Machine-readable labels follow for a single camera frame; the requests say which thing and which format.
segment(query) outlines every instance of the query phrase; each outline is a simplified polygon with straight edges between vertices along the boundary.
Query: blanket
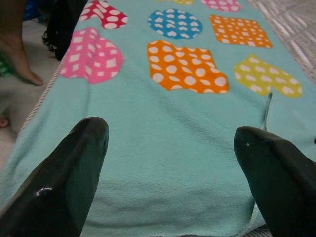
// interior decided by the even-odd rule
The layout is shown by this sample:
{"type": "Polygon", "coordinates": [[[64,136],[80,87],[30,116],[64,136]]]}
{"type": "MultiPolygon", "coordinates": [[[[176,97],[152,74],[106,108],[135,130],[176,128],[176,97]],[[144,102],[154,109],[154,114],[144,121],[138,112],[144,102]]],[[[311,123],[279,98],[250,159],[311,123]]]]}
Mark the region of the blanket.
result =
{"type": "Polygon", "coordinates": [[[235,158],[235,130],[295,134],[310,155],[315,100],[246,0],[90,1],[1,174],[1,207],[75,123],[99,116],[110,141],[82,236],[240,236],[264,221],[235,158]],[[309,133],[294,133],[297,124],[309,133]]]}

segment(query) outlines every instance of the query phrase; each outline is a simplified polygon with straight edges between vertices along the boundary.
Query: blue polka dot heart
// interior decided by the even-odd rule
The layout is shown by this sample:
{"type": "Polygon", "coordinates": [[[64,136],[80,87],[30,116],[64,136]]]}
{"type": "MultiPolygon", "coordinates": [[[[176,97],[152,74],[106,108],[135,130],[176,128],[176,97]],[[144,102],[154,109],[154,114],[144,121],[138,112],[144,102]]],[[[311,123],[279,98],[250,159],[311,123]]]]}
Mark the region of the blue polka dot heart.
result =
{"type": "Polygon", "coordinates": [[[177,9],[155,11],[149,16],[148,24],[171,39],[192,39],[203,30],[203,24],[195,16],[177,9]]]}

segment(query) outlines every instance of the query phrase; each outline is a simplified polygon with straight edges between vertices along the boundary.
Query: fleece blanket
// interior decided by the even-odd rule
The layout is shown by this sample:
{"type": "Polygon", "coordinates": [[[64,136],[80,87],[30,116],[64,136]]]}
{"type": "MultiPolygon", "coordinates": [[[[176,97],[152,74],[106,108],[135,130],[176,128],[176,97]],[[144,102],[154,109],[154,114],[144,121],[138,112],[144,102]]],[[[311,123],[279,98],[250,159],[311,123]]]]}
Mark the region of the fleece blanket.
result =
{"type": "Polygon", "coordinates": [[[241,236],[264,221],[235,130],[266,129],[313,158],[315,101],[246,0],[89,1],[1,174],[0,204],[78,121],[99,116],[110,142],[83,237],[241,236]]]}

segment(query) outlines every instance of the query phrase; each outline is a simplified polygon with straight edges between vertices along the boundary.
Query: bare foot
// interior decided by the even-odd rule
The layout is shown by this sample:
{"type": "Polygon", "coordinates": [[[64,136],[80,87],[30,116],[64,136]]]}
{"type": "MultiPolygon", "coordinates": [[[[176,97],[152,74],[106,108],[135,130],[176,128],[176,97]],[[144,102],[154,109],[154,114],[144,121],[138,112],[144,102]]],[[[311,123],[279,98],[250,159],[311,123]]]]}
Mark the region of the bare foot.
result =
{"type": "Polygon", "coordinates": [[[5,128],[9,126],[9,121],[3,117],[0,117],[0,128],[5,128]]]}
{"type": "Polygon", "coordinates": [[[0,35],[0,51],[7,56],[16,72],[34,85],[43,85],[43,80],[30,69],[23,43],[13,34],[0,35]]]}

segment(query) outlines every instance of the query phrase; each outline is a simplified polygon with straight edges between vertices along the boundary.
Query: black bag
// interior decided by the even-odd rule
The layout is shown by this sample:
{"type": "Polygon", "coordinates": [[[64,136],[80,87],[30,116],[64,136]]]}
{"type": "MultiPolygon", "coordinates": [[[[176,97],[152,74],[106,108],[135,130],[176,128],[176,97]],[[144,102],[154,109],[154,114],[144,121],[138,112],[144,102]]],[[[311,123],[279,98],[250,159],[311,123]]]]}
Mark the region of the black bag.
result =
{"type": "Polygon", "coordinates": [[[75,25],[87,0],[57,0],[50,15],[43,42],[61,60],[71,41],[75,25]]]}

